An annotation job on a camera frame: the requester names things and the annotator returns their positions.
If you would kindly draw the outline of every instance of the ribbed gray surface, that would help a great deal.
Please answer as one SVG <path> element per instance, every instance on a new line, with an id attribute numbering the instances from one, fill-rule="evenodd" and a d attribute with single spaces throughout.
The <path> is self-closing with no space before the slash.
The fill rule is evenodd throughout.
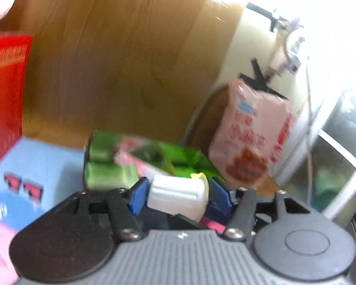
<path id="1" fill-rule="evenodd" d="M 16 285 L 40 285 L 20 280 Z M 68 285 L 284 285 L 261 267 L 247 247 L 215 231 L 150 231 L 147 238 L 123 243 L 98 272 Z M 345 278 L 316 284 L 349 284 Z"/>

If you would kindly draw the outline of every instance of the white plastic container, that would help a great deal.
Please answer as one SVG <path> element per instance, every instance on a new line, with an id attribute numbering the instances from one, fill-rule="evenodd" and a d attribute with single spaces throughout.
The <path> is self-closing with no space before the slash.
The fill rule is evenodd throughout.
<path id="1" fill-rule="evenodd" d="M 201 179 L 155 175 L 148 207 L 172 215 L 182 214 L 199 222 L 208 204 L 208 184 Z"/>

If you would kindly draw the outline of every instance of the metal bolt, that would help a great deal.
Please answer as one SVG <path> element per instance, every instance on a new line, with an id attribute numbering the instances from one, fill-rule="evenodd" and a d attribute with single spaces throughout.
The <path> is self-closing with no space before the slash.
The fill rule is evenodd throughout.
<path id="1" fill-rule="evenodd" d="M 229 228 L 225 231 L 224 235 L 228 239 L 241 239 L 245 236 L 244 231 L 239 228 Z"/>
<path id="2" fill-rule="evenodd" d="M 120 236 L 126 240 L 137 239 L 140 236 L 140 233 L 137 230 L 126 228 L 120 231 Z"/>

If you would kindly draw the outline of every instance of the cord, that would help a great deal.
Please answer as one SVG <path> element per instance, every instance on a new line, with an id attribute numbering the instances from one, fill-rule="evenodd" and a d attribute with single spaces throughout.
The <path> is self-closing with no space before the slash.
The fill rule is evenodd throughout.
<path id="1" fill-rule="evenodd" d="M 311 106 L 311 88 L 310 88 L 310 79 L 309 79 L 309 59 L 310 57 L 307 56 L 306 61 L 306 81 L 307 81 L 307 104 L 309 107 L 309 116 L 308 116 L 308 123 L 307 123 L 307 132 L 306 132 L 306 148 L 307 148 L 307 178 L 308 178 L 308 185 L 307 185 L 307 199 L 306 203 L 311 205 L 311 195 L 312 195 L 312 154 L 311 154 L 311 125 L 312 125 L 312 106 Z"/>

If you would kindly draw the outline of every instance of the red box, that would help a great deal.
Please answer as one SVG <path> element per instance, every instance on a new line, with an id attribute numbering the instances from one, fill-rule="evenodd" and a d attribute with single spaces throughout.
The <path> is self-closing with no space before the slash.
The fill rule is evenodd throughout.
<path id="1" fill-rule="evenodd" d="M 24 77 L 32 35 L 0 32 L 0 159 L 22 135 Z"/>

